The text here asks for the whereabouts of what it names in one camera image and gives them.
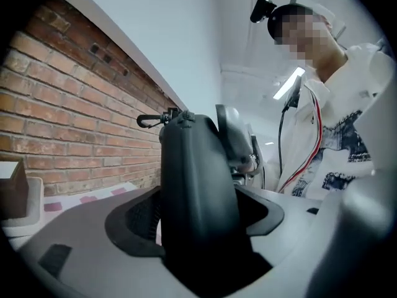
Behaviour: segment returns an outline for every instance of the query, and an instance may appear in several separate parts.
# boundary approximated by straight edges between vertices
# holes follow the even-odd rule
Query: gray machine
[[[217,113],[219,130],[190,112],[157,116],[165,124],[161,187],[67,210],[20,249],[49,290],[95,298],[336,297],[376,265],[366,259],[396,222],[394,173],[355,180],[322,202],[233,184],[254,152],[252,138],[235,110]],[[163,246],[155,243],[160,218]]]

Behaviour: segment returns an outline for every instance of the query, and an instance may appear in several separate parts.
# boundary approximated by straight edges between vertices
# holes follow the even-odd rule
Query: black cable
[[[288,110],[288,105],[284,107],[282,113],[281,113],[281,120],[280,120],[280,126],[279,126],[279,161],[280,161],[280,176],[283,172],[283,164],[282,164],[282,158],[281,158],[281,130],[283,128],[283,122],[284,122],[284,114]]]

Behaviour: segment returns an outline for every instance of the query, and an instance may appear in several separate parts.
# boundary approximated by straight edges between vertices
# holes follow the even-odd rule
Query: ceiling light
[[[298,76],[302,76],[305,70],[303,68],[297,67],[296,70],[292,73],[292,75],[287,79],[283,86],[279,89],[277,93],[273,96],[274,99],[279,100],[283,95],[292,87],[296,78]]]

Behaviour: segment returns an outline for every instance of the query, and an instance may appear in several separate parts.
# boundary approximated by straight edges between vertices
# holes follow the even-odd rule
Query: white ceiling
[[[285,98],[276,101],[272,97],[297,63],[274,45],[266,20],[260,24],[249,20],[256,0],[217,1],[221,24],[222,100],[248,119],[255,118],[252,126],[255,132],[275,138]],[[277,5],[289,1],[273,0]],[[346,31],[339,39],[344,46],[375,43],[381,37],[370,16],[355,0],[312,1],[321,3],[346,23]]]

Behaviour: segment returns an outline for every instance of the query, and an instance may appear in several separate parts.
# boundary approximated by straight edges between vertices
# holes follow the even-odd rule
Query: man
[[[332,16],[320,5],[298,4],[270,15],[275,42],[309,66],[293,122],[282,136],[282,173],[278,155],[265,165],[265,188],[271,191],[323,199],[373,171],[354,122],[391,81],[395,64],[371,44],[343,50],[331,35]]]

